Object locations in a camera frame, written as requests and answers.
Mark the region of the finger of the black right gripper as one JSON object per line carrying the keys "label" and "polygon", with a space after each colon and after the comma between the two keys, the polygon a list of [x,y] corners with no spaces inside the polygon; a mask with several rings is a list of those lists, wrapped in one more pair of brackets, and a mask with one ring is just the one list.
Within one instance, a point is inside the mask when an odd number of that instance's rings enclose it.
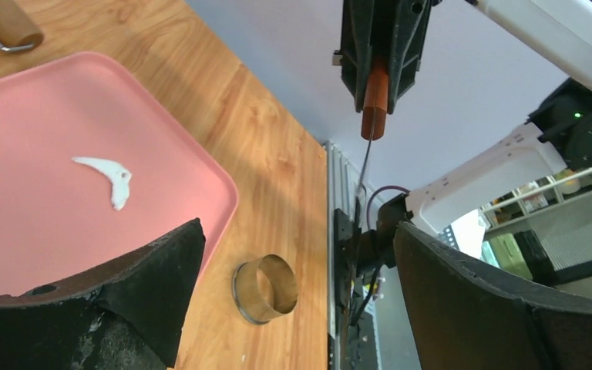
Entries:
{"label": "finger of the black right gripper", "polygon": [[391,38],[388,44],[388,114],[415,84],[426,38],[432,1],[395,2]]}
{"label": "finger of the black right gripper", "polygon": [[344,0],[341,19],[341,80],[351,93],[355,111],[363,110],[368,75],[372,66],[373,0]]}

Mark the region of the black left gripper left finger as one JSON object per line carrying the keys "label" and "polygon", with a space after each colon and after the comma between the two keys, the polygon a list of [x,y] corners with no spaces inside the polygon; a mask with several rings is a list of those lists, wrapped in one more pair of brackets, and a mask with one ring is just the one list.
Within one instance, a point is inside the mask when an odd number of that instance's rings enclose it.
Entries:
{"label": "black left gripper left finger", "polygon": [[168,369],[206,238],[193,219],[87,271],[0,295],[0,369]]}

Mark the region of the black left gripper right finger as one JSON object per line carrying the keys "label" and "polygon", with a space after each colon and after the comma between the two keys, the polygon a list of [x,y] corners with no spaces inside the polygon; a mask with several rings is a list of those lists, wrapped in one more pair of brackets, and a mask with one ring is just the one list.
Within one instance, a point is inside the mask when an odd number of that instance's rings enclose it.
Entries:
{"label": "black left gripper right finger", "polygon": [[424,369],[592,369],[592,299],[507,273],[414,225],[393,241]]}

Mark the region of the metal dough scraper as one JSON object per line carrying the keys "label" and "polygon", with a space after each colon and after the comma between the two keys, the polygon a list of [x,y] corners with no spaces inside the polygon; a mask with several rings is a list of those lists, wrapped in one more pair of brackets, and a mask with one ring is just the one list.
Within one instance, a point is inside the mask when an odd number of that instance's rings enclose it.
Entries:
{"label": "metal dough scraper", "polygon": [[365,193],[364,178],[368,167],[368,159],[372,142],[382,138],[385,132],[385,121],[389,107],[389,73],[383,58],[376,58],[368,75],[365,98],[362,110],[361,137],[368,143],[360,170],[355,199],[360,200]]}

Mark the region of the small curved dough scrap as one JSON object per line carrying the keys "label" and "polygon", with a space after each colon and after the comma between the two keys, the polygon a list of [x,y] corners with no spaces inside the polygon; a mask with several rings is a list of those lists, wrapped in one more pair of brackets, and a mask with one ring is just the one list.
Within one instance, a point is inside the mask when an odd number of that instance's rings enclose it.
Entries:
{"label": "small curved dough scrap", "polygon": [[97,157],[74,156],[72,161],[90,167],[106,177],[111,184],[110,203],[113,209],[120,211],[125,207],[130,197],[130,181],[133,177],[127,168],[116,161]]}

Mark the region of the pink rectangular tray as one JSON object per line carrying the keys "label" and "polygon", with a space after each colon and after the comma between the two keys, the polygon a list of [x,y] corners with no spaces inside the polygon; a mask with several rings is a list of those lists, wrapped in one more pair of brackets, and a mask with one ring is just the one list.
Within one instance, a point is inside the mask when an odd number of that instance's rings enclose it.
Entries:
{"label": "pink rectangular tray", "polygon": [[[132,173],[122,210],[108,179],[74,156]],[[78,52],[0,78],[0,295],[81,273],[196,218],[208,263],[237,204],[227,172],[110,57]]]}

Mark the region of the wooden dough roller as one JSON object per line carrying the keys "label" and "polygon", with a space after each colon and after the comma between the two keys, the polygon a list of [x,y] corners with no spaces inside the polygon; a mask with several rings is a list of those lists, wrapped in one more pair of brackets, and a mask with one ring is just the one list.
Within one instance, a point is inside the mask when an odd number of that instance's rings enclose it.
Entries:
{"label": "wooden dough roller", "polygon": [[12,0],[0,0],[0,50],[28,52],[44,41],[42,30]]}

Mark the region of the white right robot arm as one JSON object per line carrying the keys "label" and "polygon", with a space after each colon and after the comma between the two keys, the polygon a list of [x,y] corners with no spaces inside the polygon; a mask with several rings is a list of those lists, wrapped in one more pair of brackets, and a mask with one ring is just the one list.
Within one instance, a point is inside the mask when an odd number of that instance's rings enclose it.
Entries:
{"label": "white right robot arm", "polygon": [[[362,138],[384,136],[388,115],[414,85],[434,2],[346,1],[333,63],[362,115]],[[344,241],[360,271],[393,266],[393,236],[406,220],[436,235],[515,186],[592,167],[592,1],[474,1],[473,8],[561,69],[567,80],[527,120],[470,161],[405,192],[399,214]]]}

